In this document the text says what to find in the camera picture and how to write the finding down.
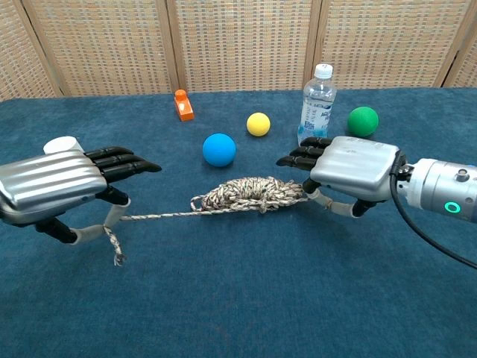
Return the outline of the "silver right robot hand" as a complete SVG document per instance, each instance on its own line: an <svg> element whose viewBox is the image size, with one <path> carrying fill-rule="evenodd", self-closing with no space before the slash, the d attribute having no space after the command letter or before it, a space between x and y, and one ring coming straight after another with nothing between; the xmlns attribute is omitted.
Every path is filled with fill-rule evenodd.
<svg viewBox="0 0 477 358"><path fill-rule="evenodd" d="M390 171L399 148L351 136L308 137L277 161L309 172L307 198L340 216L359 218L391 198Z"/></svg>

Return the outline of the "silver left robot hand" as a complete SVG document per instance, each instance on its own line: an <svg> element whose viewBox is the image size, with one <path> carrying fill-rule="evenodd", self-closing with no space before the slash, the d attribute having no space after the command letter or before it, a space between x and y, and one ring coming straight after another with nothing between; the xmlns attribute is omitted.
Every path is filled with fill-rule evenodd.
<svg viewBox="0 0 477 358"><path fill-rule="evenodd" d="M161 167L112 146L94 151L60 151L1 166L1 220L16 227L33 225L62 243L76 245L101 236L130 206L130 197L113 183ZM103 224L75 229L58 217L100 199L111 209Z"/></svg>

